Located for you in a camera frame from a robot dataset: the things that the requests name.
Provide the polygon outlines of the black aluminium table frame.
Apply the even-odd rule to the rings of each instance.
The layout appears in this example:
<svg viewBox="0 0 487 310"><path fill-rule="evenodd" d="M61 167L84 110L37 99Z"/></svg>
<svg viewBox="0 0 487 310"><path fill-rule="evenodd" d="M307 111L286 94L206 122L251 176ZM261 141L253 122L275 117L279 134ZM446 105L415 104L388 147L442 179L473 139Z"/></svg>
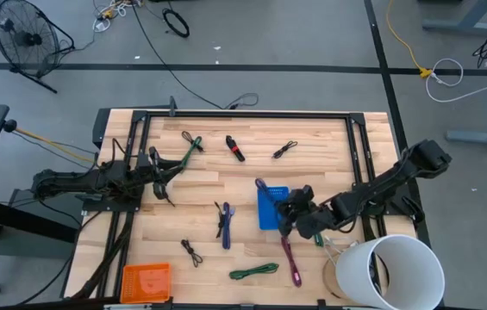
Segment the black aluminium table frame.
<svg viewBox="0 0 487 310"><path fill-rule="evenodd" d="M312 187L316 202L351 188L356 177L388 170L397 154L384 113L154 111L148 125L132 111L109 114L101 160L127 143L185 156L189 132L203 139L185 172L168 185L174 207L146 188L129 240L129 264L169 263L178 304L339 306L322 283L328 259L297 232L290 245L303 283L296 287L277 230L259 228L256 178L271 186Z"/></svg>

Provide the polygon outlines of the orange plastic basket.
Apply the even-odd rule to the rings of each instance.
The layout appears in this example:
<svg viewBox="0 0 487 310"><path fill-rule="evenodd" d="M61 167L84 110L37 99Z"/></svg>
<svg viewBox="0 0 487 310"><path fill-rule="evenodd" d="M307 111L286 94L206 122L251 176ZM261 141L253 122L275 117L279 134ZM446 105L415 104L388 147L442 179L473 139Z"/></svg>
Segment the orange plastic basket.
<svg viewBox="0 0 487 310"><path fill-rule="evenodd" d="M166 302L171 297L171 265L126 265L122 270L122 304Z"/></svg>

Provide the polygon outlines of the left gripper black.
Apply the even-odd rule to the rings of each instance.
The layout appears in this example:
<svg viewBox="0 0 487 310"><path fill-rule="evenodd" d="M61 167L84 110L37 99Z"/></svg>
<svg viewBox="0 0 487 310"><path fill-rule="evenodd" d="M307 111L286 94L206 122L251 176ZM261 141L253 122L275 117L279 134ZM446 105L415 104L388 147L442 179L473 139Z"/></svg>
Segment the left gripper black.
<svg viewBox="0 0 487 310"><path fill-rule="evenodd" d="M164 159L159 155L156 147L149 148L149 154L139 152L137 155L136 166L134 168L134 180L136 190L142 194L147 183L153 184L153 194L158 200L166 200L173 207L173 202L169 199L166 186L163 183L156 183L158 170L178 170L183 169L181 160Z"/></svg>

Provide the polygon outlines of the yellow rod with black knob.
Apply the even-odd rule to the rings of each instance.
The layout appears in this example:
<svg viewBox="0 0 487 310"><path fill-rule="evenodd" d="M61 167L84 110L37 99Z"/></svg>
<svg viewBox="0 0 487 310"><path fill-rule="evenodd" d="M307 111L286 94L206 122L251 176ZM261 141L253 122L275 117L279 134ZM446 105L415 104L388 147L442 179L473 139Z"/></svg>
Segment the yellow rod with black knob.
<svg viewBox="0 0 487 310"><path fill-rule="evenodd" d="M75 158L79 161L84 161L87 163L93 162L92 159L87 158L86 156L83 156L83 155L79 155L79 154L71 151L71 149L76 149L76 150L81 151L81 148L78 148L77 146L70 146L70 145L66 145L63 143L54 142L54 141L51 141L47 138L41 137L40 135L37 135L35 133L31 133L29 131L21 129L18 127L17 122L15 120L12 120L12 119L7 120L3 124L3 130L7 133L19 134L23 138L29 138L31 140L40 141L41 143L44 143L48 146L51 146L52 148L57 149L57 150L63 152L64 154L68 155L69 157Z"/></svg>

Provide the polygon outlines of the blue plastic basket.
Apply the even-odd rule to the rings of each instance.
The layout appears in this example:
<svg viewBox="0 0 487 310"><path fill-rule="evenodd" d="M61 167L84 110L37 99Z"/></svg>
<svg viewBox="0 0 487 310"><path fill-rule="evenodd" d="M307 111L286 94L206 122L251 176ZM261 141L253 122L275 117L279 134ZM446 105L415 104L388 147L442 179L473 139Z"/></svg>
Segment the blue plastic basket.
<svg viewBox="0 0 487 310"><path fill-rule="evenodd" d="M288 196L288 187L268 187L267 192L257 189L257 208L261 230L278 229L281 216L278 214L275 203L285 200Z"/></svg>

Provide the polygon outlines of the large white cylinder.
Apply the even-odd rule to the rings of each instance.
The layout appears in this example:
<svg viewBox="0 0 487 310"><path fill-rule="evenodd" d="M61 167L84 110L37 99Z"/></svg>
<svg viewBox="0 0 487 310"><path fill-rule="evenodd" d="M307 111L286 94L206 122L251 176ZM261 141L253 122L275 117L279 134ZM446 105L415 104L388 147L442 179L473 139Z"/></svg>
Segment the large white cylinder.
<svg viewBox="0 0 487 310"><path fill-rule="evenodd" d="M380 257L388 270L385 294L374 288L370 277L373 255ZM407 235L388 235L343 251L335 275L348 299L383 310L434 310L445 291L439 259L424 243Z"/></svg>

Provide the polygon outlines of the black corner plate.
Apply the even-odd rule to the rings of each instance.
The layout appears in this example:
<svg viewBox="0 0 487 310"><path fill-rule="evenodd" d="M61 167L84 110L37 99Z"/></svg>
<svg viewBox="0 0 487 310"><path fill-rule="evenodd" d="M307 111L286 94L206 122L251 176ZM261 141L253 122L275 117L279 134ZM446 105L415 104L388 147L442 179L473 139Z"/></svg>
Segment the black corner plate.
<svg viewBox="0 0 487 310"><path fill-rule="evenodd" d="M110 108L100 108L92 128L92 143L101 149L105 130L109 121Z"/></svg>

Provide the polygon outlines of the round wooden disc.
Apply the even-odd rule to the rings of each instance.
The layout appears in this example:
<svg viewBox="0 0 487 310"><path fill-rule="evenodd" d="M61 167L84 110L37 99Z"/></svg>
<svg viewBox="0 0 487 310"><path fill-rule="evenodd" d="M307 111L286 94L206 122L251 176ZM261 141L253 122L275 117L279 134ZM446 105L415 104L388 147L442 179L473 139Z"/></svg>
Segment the round wooden disc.
<svg viewBox="0 0 487 310"><path fill-rule="evenodd" d="M324 288L335 298L345 299L346 295L340 289L336 279L335 265L327 259L322 267L322 283Z"/></svg>

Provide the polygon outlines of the black floor fan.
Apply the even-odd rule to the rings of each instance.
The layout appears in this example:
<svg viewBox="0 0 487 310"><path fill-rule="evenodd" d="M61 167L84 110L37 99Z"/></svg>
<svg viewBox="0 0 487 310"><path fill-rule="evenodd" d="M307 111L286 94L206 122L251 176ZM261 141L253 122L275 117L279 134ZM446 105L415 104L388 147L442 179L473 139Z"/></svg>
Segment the black floor fan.
<svg viewBox="0 0 487 310"><path fill-rule="evenodd" d="M56 93L42 78L74 50L74 39L34 4L0 0L0 52L11 72Z"/></svg>

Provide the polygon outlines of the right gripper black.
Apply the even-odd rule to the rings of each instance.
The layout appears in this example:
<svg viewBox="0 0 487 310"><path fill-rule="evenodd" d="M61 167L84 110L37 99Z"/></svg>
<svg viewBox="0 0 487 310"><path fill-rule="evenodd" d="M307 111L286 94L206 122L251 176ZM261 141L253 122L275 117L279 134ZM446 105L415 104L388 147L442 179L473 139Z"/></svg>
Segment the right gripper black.
<svg viewBox="0 0 487 310"><path fill-rule="evenodd" d="M282 237L288 237L293 223L301 237L311 239L324 230L337 230L338 217L332 206L334 196L315 204L311 186L304 185L301 189L291 191L292 200L287 198L275 201L275 208L281 216L278 219L278 230Z"/></svg>

